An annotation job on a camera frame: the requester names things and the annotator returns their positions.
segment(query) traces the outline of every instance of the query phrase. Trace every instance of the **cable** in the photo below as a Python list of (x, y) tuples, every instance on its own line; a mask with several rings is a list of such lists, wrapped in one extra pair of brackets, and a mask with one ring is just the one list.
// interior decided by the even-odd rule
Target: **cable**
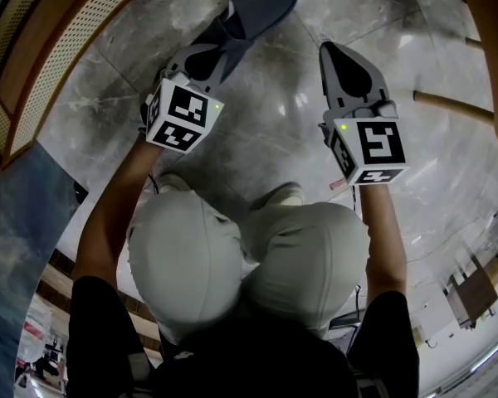
[(352, 209), (356, 212), (356, 186), (352, 186)]
[(362, 287), (359, 284), (356, 284), (356, 317), (359, 320), (359, 305), (358, 305), (358, 297), (359, 297), (359, 291), (362, 289)]
[(153, 184), (153, 190), (154, 190), (155, 195), (158, 195), (159, 194), (159, 186), (157, 186), (157, 182), (153, 178), (153, 175), (151, 174), (151, 172), (148, 174), (148, 177), (149, 177), (149, 180), (151, 180), (151, 183)]
[[(356, 318), (359, 321), (359, 304), (358, 304), (358, 298), (359, 298), (359, 291), (362, 289), (362, 287), (359, 284), (356, 284)], [(349, 346), (347, 347), (347, 354), (350, 351), (350, 348), (352, 347), (352, 344), (354, 342), (354, 339), (356, 338), (356, 333), (358, 332), (358, 326), (354, 326), (354, 332), (352, 334), (352, 337), (350, 338)]]

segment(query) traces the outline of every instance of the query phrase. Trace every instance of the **marble floor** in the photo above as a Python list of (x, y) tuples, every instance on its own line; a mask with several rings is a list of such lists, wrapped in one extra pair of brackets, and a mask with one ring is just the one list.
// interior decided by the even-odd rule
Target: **marble floor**
[(39, 144), (0, 171), (0, 397), (13, 396), (27, 309), (78, 206), (74, 180)]
[[(61, 238), (65, 255), (76, 258), (86, 218), (136, 137), (140, 96), (155, 71), (225, 2), (135, 0), (73, 70), (38, 138), (89, 191)], [(441, 289), (447, 276), (465, 264), (467, 248), (489, 255), (497, 239), (487, 234), (498, 210), (494, 131), (412, 99), (419, 89), (491, 109), (485, 57), (465, 46), (465, 36), (479, 38), (461, 0), (299, 0), (222, 86), (226, 107), (211, 135), (182, 158), (166, 152), (154, 174), (180, 173), (235, 220), (248, 202), (287, 181), (299, 182), (309, 202), (351, 206), (349, 191), (330, 188), (342, 176), (317, 127), (327, 109), (318, 47), (326, 40), (350, 46), (383, 72), (412, 145), (412, 168), (391, 190), (408, 253), (413, 323), (433, 335), (453, 320)], [(146, 187), (140, 202), (151, 196)], [(119, 285), (139, 298), (127, 250)], [(352, 308), (353, 299), (343, 311)]]

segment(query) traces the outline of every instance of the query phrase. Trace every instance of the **wooden frame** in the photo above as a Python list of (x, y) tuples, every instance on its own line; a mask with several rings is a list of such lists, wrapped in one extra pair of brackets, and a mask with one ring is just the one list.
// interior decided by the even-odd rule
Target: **wooden frame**
[(129, 1), (33, 1), (0, 63), (1, 168), (33, 145), (76, 62)]

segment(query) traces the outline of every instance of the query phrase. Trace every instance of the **wooden stick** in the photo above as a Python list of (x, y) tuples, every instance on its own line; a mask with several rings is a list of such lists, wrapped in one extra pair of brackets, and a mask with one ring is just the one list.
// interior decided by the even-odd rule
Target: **wooden stick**
[(473, 40), (472, 38), (466, 36), (465, 43), (469, 47), (474, 47), (475, 49), (483, 50), (483, 45), (481, 44), (481, 41)]
[(484, 124), (494, 125), (495, 115), (489, 110), (473, 106), (459, 100), (448, 99), (437, 95), (430, 95), (422, 91), (413, 91), (413, 100), (419, 103), (430, 104), (438, 108), (448, 109), (457, 114), (466, 115)]

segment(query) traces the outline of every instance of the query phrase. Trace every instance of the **shoe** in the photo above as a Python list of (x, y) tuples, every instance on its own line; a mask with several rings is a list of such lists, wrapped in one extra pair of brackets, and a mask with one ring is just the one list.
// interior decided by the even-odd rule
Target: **shoe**
[(284, 205), (284, 206), (301, 206), (305, 204), (305, 193), (300, 184), (288, 182), (278, 187), (267, 200), (264, 206)]
[(297, 0), (230, 0), (190, 46), (175, 53), (166, 69), (186, 72), (192, 86), (214, 96), (255, 41), (284, 21), (296, 4)]
[(190, 192), (192, 188), (177, 174), (164, 174), (159, 178), (159, 195), (168, 192)]

